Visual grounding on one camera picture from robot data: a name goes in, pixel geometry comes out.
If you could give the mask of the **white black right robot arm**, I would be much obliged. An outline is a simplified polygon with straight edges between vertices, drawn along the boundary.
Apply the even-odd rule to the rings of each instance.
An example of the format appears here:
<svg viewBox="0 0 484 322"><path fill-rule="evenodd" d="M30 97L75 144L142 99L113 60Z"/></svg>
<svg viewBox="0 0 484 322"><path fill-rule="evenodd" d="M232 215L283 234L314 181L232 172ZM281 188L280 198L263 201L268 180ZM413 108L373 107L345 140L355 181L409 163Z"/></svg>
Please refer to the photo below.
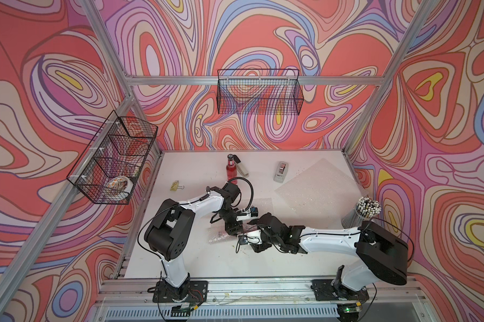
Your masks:
<svg viewBox="0 0 484 322"><path fill-rule="evenodd" d="M341 265L330 282L331 292L338 299L354 296L377 281L399 286L407 284L407 242L370 220L348 229L315 229L287 226L266 213L249 224L255 229L242 239L256 253L274 247L285 254L326 252L355 257L357 260L353 264Z"/></svg>

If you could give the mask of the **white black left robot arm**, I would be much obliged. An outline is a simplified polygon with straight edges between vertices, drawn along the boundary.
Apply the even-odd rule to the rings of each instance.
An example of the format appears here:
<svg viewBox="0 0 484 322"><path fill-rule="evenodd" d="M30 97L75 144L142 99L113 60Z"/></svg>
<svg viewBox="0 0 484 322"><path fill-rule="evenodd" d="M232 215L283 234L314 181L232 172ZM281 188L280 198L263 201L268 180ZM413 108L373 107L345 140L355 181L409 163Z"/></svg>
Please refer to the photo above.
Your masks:
<svg viewBox="0 0 484 322"><path fill-rule="evenodd" d="M243 232L243 224L237 219L240 210L233 207L240 195L239 187L228 182L222 188L208 188L203 196L191 201L167 199L161 204L143 238L149 249L161 257L164 280L169 286L180 288L189 279L182 252L187 246L195 219L217 214L224 221L228 235L237 236Z"/></svg>

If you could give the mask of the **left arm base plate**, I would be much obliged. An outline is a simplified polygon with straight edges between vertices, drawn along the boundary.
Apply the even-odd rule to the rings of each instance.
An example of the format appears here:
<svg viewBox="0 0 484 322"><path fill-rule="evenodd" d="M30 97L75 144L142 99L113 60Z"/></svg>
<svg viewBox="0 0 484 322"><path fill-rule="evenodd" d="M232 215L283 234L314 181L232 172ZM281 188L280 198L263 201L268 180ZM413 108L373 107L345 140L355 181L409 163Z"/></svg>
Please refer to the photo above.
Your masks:
<svg viewBox="0 0 484 322"><path fill-rule="evenodd" d="M181 287L173 287L165 280L157 282L153 291L154 303L204 303L207 300L206 280L186 280Z"/></svg>

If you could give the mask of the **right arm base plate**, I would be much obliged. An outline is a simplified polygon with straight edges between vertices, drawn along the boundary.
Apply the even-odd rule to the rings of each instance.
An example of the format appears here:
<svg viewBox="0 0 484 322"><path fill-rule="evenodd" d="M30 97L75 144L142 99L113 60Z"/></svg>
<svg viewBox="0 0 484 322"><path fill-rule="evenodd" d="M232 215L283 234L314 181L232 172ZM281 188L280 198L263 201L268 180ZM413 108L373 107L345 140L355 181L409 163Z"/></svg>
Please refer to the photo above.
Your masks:
<svg viewBox="0 0 484 322"><path fill-rule="evenodd" d="M311 290L316 301L349 301L365 303L370 299L366 288L352 291L342 285L336 287L331 279L314 279L311 281Z"/></svg>

